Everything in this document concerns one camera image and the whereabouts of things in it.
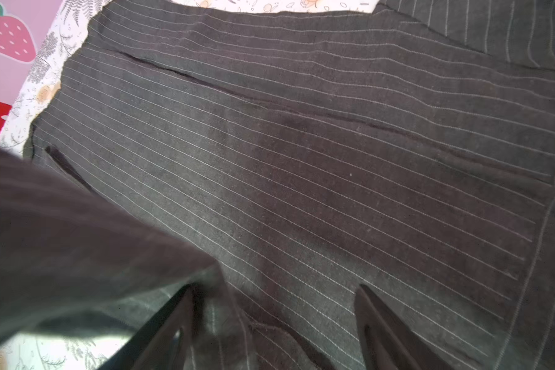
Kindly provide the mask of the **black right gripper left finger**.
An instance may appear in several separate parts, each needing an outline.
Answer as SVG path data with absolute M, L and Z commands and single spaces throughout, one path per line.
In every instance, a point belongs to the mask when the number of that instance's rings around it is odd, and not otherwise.
M 182 369 L 191 346 L 194 292 L 180 289 L 100 370 Z

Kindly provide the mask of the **dark grey pinstriped shirt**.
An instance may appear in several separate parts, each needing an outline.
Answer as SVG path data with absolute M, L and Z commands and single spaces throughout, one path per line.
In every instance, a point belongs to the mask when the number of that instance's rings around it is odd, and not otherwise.
M 0 345 L 134 335 L 185 369 L 555 369 L 555 1 L 371 13 L 112 1 L 0 148 Z

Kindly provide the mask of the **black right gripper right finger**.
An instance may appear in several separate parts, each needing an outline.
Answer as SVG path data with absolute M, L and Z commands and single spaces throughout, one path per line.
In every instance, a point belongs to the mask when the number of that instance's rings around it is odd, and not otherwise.
M 374 370 L 450 369 L 367 285 L 354 300 L 365 368 Z

